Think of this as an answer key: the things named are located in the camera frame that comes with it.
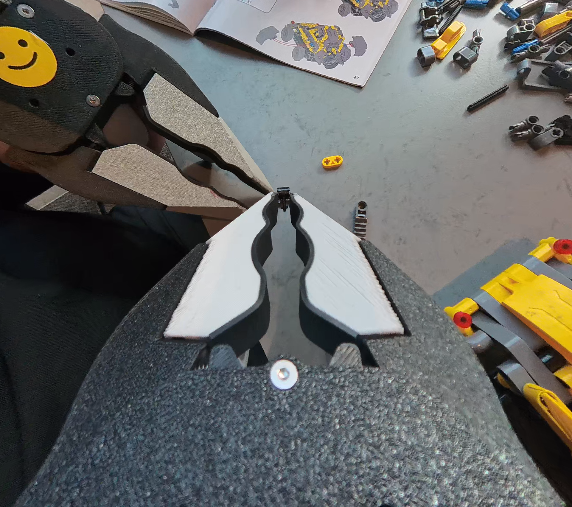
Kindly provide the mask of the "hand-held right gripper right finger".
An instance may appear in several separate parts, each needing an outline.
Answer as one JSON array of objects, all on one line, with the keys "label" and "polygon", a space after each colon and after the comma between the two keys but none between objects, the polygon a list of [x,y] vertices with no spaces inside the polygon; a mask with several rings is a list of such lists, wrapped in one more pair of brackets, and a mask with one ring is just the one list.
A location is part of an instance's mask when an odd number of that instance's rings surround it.
[{"label": "hand-held right gripper right finger", "polygon": [[300,277],[299,318],[308,338],[380,338],[404,325],[352,232],[290,195]]}]

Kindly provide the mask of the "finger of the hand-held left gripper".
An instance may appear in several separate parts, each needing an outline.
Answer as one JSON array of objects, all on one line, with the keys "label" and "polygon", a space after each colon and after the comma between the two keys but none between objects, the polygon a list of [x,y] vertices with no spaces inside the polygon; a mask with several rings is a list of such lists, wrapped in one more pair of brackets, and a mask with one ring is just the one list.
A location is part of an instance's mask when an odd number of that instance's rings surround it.
[{"label": "finger of the hand-held left gripper", "polygon": [[260,167],[222,118],[157,73],[144,87],[143,96],[146,119],[164,137],[211,160],[261,193],[273,191]]},{"label": "finger of the hand-held left gripper", "polygon": [[104,150],[92,172],[168,209],[243,209],[210,187],[189,181],[172,163],[136,144]]}]

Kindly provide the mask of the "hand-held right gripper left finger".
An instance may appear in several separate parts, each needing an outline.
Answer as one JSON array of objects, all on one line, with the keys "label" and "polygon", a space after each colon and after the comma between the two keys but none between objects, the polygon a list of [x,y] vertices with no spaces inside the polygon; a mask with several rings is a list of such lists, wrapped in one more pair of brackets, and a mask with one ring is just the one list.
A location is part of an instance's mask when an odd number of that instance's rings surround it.
[{"label": "hand-held right gripper left finger", "polygon": [[252,246],[267,225],[269,193],[216,233],[164,332],[166,339],[215,339],[259,298],[261,275]]}]

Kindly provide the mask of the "grey gear rack piece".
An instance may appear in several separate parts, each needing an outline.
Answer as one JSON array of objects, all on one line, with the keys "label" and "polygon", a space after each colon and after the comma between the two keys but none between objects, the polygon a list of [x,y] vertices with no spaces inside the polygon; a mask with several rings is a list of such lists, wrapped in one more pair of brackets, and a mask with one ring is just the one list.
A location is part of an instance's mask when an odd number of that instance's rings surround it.
[{"label": "grey gear rack piece", "polygon": [[367,209],[368,204],[363,200],[359,201],[354,209],[353,233],[361,240],[366,239],[367,236]]}]

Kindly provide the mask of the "grey desk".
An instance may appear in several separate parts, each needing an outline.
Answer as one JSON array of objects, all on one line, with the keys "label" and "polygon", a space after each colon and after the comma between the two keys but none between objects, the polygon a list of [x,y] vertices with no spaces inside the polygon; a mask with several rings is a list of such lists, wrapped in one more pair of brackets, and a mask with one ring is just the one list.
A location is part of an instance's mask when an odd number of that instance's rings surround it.
[{"label": "grey desk", "polygon": [[[405,15],[367,85],[354,88],[287,67],[204,31],[193,39],[111,7],[131,31],[198,71],[195,80],[276,185],[290,186],[349,227],[369,204],[368,239],[434,294],[439,306],[478,291],[539,239],[571,239],[571,146],[532,150],[506,128],[529,114],[571,114],[557,93],[520,91],[466,107],[514,70],[501,61],[497,17],[468,17],[485,52],[472,70],[419,68],[414,18]],[[338,169],[321,161],[340,155]]]}]

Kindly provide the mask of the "person's left hand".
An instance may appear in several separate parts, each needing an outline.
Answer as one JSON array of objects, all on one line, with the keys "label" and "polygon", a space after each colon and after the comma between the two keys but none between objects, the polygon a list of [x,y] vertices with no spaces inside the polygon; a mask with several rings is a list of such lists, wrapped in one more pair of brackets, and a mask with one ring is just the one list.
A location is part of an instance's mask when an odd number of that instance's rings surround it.
[{"label": "person's left hand", "polygon": [[102,132],[111,146],[136,144],[146,147],[149,144],[149,133],[144,122],[135,110],[127,104],[119,105],[111,114]]}]

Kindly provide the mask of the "person's dark clothing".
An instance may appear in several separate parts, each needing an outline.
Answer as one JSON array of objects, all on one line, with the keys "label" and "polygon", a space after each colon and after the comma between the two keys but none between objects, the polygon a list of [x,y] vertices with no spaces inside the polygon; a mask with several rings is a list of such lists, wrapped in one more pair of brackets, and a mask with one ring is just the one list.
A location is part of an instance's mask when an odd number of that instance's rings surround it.
[{"label": "person's dark clothing", "polygon": [[197,244],[201,217],[33,210],[50,183],[1,143],[1,506],[12,506],[132,307]]}]

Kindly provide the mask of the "yellow toy brick vehicle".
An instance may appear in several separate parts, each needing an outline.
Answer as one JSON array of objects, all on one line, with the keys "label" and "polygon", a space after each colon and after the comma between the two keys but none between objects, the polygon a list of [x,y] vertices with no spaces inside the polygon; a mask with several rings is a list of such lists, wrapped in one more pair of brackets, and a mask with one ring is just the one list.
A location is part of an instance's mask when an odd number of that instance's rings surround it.
[{"label": "yellow toy brick vehicle", "polygon": [[571,240],[540,240],[444,311],[503,396],[526,401],[571,450]]}]

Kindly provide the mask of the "thin black axle rod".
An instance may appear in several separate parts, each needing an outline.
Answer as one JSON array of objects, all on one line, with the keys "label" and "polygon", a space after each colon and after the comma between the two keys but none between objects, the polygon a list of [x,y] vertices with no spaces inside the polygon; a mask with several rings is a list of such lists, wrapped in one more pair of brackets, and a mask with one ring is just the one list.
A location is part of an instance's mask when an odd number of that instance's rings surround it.
[{"label": "thin black axle rod", "polygon": [[504,96],[507,91],[510,89],[508,84],[503,85],[502,87],[490,92],[489,94],[483,96],[479,100],[471,103],[467,106],[466,111],[469,113],[473,113],[477,110],[482,109],[483,107],[487,106],[488,104],[498,100],[500,97]]}]

